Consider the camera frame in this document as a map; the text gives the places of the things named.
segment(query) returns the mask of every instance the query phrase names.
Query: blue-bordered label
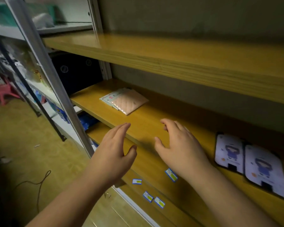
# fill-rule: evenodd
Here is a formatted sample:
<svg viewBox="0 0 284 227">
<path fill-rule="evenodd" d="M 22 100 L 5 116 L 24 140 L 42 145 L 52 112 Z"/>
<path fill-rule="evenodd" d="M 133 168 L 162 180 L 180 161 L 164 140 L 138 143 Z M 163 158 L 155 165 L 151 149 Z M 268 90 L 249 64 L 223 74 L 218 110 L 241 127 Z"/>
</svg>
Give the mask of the blue-bordered label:
<svg viewBox="0 0 284 227">
<path fill-rule="evenodd" d="M 160 198 L 156 197 L 155 198 L 155 203 L 157 203 L 158 206 L 160 206 L 161 208 L 163 208 L 165 206 L 165 203 L 161 201 Z"/>
<path fill-rule="evenodd" d="M 133 184 L 141 185 L 142 184 L 142 179 L 133 179 Z"/>
<path fill-rule="evenodd" d="M 167 175 L 170 177 L 170 179 L 175 182 L 176 180 L 178 180 L 178 177 L 177 175 L 175 175 L 175 173 L 170 169 L 168 168 L 166 171 Z"/>
<path fill-rule="evenodd" d="M 152 202 L 154 197 L 152 197 L 147 191 L 144 192 L 143 197 L 146 198 L 149 202 Z"/>
</svg>

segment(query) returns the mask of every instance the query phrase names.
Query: circular sticker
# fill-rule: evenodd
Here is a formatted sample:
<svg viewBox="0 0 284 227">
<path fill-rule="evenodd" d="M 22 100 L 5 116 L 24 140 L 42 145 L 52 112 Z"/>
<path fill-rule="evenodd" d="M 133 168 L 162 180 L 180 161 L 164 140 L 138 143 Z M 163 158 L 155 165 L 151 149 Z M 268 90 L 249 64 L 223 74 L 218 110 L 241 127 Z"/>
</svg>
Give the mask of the circular sticker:
<svg viewBox="0 0 284 227">
<path fill-rule="evenodd" d="M 68 67 L 66 65 L 62 65 L 60 67 L 60 70 L 61 70 L 61 72 L 66 73 L 66 72 L 68 72 Z"/>
<path fill-rule="evenodd" d="M 87 66 L 91 66 L 91 60 L 86 60 L 85 63 L 86 63 Z"/>
</svg>

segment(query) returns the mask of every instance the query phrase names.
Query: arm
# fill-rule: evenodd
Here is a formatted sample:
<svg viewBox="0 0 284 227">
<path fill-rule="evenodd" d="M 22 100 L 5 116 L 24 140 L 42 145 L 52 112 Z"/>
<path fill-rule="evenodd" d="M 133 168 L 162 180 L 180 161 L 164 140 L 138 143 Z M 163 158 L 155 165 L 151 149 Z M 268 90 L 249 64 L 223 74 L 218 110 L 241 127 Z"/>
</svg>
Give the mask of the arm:
<svg viewBox="0 0 284 227">
<path fill-rule="evenodd" d="M 177 121 L 162 119 L 170 148 L 155 137 L 162 160 L 185 179 L 204 200 L 222 226 L 278 226 L 208 161 L 198 140 Z"/>
<path fill-rule="evenodd" d="M 83 174 L 59 194 L 27 227 L 82 226 L 102 194 L 130 169 L 136 146 L 124 156 L 123 142 L 130 123 L 111 129 Z"/>
</svg>

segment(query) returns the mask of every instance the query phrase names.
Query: hand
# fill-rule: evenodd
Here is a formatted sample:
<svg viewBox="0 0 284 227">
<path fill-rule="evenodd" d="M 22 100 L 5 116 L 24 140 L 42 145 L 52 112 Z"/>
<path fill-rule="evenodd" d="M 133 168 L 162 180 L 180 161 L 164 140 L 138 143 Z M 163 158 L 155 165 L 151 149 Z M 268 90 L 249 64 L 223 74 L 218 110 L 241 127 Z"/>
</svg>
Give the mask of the hand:
<svg viewBox="0 0 284 227">
<path fill-rule="evenodd" d="M 185 126 L 170 119 L 162 119 L 161 123 L 169 133 L 170 148 L 155 137 L 155 149 L 173 171 L 188 181 L 193 172 L 211 166 L 200 143 Z"/>
<path fill-rule="evenodd" d="M 126 174 L 137 156 L 136 145 L 124 156 L 123 143 L 129 127 L 130 123 L 125 123 L 109 130 L 85 170 L 87 177 L 92 180 L 96 178 L 97 183 L 104 186 L 104 190 Z"/>
</svg>

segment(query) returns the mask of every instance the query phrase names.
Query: floor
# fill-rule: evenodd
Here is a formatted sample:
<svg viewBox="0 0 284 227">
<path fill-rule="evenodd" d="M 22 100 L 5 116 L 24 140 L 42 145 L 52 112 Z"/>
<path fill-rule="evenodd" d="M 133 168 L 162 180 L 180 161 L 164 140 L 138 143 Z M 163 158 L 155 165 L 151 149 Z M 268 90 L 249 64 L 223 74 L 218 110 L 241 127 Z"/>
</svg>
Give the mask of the floor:
<svg viewBox="0 0 284 227">
<path fill-rule="evenodd" d="M 40 182 L 46 172 L 39 207 L 44 209 L 80 174 L 88 159 L 71 139 L 62 142 L 44 116 L 36 117 L 19 99 L 0 107 L 0 157 L 11 158 L 0 165 L 6 185 L 7 204 L 20 226 L 37 214 L 38 186 L 20 182 Z M 113 188 L 98 201 L 86 222 L 87 226 L 150 226 Z"/>
</svg>

